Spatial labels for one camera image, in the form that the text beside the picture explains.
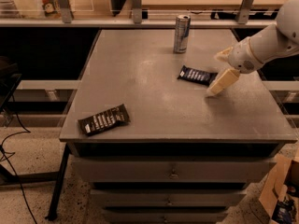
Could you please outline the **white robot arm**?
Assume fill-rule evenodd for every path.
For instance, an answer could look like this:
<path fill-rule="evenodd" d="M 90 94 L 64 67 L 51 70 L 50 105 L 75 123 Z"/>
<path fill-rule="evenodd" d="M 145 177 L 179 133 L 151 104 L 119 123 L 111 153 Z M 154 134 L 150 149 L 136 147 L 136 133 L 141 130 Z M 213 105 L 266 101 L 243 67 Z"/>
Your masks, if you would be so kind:
<path fill-rule="evenodd" d="M 276 23 L 215 55 L 217 60 L 228 63 L 230 68 L 216 75 L 206 94 L 217 95 L 236 83 L 241 74 L 252 73 L 277 58 L 291 57 L 298 53 L 299 0 L 288 0 L 279 9 Z"/>

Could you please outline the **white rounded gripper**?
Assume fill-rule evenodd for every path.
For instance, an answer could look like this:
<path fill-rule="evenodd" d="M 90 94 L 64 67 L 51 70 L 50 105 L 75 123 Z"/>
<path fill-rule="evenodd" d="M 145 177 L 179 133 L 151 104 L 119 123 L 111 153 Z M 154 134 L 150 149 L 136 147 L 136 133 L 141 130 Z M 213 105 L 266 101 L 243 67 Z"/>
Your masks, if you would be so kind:
<path fill-rule="evenodd" d="M 263 66 L 263 63 L 253 54 L 249 42 L 250 38 L 246 37 L 233 47 L 224 49 L 215 55 L 216 60 L 229 63 L 233 68 L 227 68 L 216 75 L 207 88 L 206 94 L 208 96 L 215 96 L 236 83 L 240 73 L 249 74 Z"/>

